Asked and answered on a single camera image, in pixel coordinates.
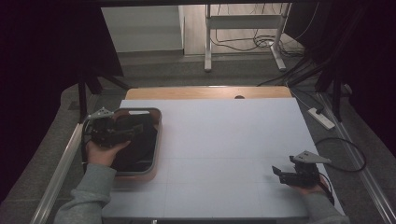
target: metal stand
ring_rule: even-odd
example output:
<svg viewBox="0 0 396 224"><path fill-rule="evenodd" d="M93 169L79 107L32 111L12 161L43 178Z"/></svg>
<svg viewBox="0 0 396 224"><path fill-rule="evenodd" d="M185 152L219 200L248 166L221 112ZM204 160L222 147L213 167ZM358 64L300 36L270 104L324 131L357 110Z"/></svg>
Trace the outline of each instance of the metal stand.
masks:
<svg viewBox="0 0 396 224"><path fill-rule="evenodd" d="M236 16L211 16L210 5L206 5L206 43L205 43L205 71L212 69L212 46L210 40L211 30L221 29L277 29L271 51L276 60L279 71L286 71L286 66L280 56L278 47L280 37L288 17L290 3L287 3L281 15L236 15Z"/></svg>
<svg viewBox="0 0 396 224"><path fill-rule="evenodd" d="M128 91L129 89L133 89L135 87L131 87L128 84L119 81L113 76L109 76L99 70L92 69L93 72L99 74L101 77L107 79L108 81L114 83L115 85L121 87L122 89ZM87 97L86 97L86 88L85 85L88 86L92 94L100 94L103 90L101 83L97 75L93 75L92 72L87 72L85 69L80 69L78 73L78 96L79 96L79 122L82 123L84 119L88 115L87 111Z"/></svg>

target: table leg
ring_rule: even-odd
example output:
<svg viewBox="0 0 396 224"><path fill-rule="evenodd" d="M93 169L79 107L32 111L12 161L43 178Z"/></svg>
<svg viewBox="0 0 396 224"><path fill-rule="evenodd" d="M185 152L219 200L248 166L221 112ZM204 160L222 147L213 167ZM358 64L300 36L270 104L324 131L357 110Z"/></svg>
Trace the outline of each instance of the table leg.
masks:
<svg viewBox="0 0 396 224"><path fill-rule="evenodd" d="M275 40L271 46L271 51L274 55L274 59L276 61L277 67L279 68L279 71L281 71L281 72L286 71L286 65L283 63L282 57L279 53L279 41L280 41L280 37L282 36L282 33L283 33L283 28L285 27L285 24L286 24L286 18L288 17L289 8L290 8L290 3L287 3L285 10L282 12L282 15L281 15L280 23L279 23L279 26L276 31Z"/></svg>
<svg viewBox="0 0 396 224"><path fill-rule="evenodd" d="M210 5L206 5L205 71L212 70L212 43L210 42Z"/></svg>

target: wall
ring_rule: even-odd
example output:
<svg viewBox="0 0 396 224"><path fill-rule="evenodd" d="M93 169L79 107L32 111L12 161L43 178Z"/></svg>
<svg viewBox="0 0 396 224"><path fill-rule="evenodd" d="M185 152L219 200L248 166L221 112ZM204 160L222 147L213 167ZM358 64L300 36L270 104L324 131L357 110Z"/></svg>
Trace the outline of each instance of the wall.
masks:
<svg viewBox="0 0 396 224"><path fill-rule="evenodd" d="M104 7L102 12L117 52L183 49L178 6Z"/></svg>

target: gray floor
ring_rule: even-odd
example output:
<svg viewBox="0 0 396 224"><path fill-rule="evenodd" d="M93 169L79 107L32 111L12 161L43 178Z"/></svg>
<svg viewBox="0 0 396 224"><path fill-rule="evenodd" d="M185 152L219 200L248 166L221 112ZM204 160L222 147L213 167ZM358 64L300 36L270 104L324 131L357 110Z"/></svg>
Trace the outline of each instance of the gray floor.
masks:
<svg viewBox="0 0 396 224"><path fill-rule="evenodd" d="M281 75L277 71L271 55L218 56L214 58L211 73L204 72L204 58L184 57L182 55L136 55L122 54L120 61L126 83L137 87L158 86L255 86L258 83ZM287 67L292 67L298 59L285 59ZM115 109L123 99L125 91L101 79L106 87L96 102L96 108L106 106ZM312 90L315 80L301 85L302 90ZM313 104L305 95L299 95L306 104ZM50 182L50 178L62 157L65 146L78 122L78 89L76 86L64 91L62 105L53 121L47 136L43 139L37 153L21 175L0 207L0 223L28 223ZM302 113L314 141L324 137L336 136L336 131L326 131L307 115L307 108L301 104ZM342 99L343 124L353 141L361 147L368 157L368 168L372 171L382 190L393 207L396 205L396 160L361 120L347 97ZM329 142L318 147L321 155L331 158L337 165L350 167L344 146L339 142ZM352 223L384 223L375 203L361 183L358 175L344 174L328 169L334 189ZM51 223L55 212L63 203L70 200L70 190L82 178L80 156L76 155L58 198L49 214ZM278 223L295 223L297 220L280 220Z"/></svg>

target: white table surface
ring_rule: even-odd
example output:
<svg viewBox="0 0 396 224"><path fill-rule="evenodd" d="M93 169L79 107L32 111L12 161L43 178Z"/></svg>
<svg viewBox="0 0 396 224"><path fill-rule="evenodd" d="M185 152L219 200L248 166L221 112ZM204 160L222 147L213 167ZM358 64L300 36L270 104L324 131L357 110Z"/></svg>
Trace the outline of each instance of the white table surface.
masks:
<svg viewBox="0 0 396 224"><path fill-rule="evenodd" d="M120 107L160 109L163 134L156 176L116 177L104 218L307 216L300 195L272 171L294 172L290 155L318 154L294 98L124 100Z"/></svg>

